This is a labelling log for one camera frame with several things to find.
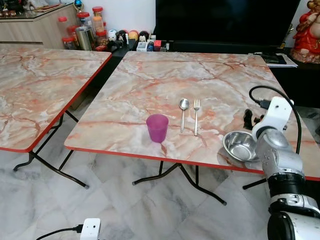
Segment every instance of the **purple cup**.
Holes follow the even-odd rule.
[[[162,114],[154,114],[148,117],[146,125],[152,141],[162,143],[166,139],[169,119]]]

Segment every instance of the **metal spoon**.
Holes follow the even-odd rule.
[[[185,128],[185,110],[187,110],[189,108],[189,101],[186,98],[182,98],[180,103],[179,103],[179,107],[182,110],[182,117],[181,117],[181,132],[184,131]]]

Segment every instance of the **stainless steel bowl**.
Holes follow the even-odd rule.
[[[231,131],[223,137],[225,150],[236,160],[241,162],[256,162],[257,143],[252,138],[251,133],[246,131]]]

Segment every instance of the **television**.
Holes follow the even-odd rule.
[[[280,47],[300,0],[156,0],[157,39]]]

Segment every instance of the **marble tabletop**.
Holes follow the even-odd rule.
[[[0,50],[0,150],[31,151],[107,63],[108,52]]]
[[[246,109],[258,117],[265,111],[249,98],[249,90],[268,85],[283,91],[260,56],[240,54],[128,52],[65,141],[68,149],[263,173],[260,162],[240,163],[228,157],[223,136],[241,130]],[[276,95],[257,89],[256,98]],[[180,132],[181,98],[200,99],[198,136],[195,111],[185,111]],[[169,118],[164,142],[150,140],[146,119]],[[297,122],[292,114],[285,131],[295,148]],[[305,175],[320,180],[320,149],[302,124],[300,155]]]

